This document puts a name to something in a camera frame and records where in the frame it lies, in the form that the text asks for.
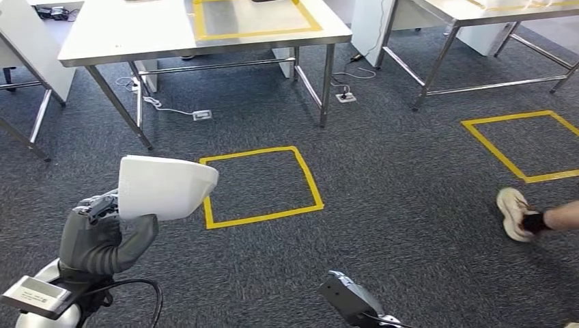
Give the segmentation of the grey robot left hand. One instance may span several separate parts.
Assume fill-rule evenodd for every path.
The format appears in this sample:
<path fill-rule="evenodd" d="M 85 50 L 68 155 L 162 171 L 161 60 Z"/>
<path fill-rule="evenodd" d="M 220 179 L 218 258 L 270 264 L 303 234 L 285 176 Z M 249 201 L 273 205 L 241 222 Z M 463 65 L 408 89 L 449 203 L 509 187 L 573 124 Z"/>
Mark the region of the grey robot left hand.
<path fill-rule="evenodd" d="M 93 275 L 115 275 L 131 268 L 158 235 L 154 214 L 133 219 L 132 235 L 123 239 L 118 190 L 81 200 L 66 219 L 59 248 L 63 268 Z"/>

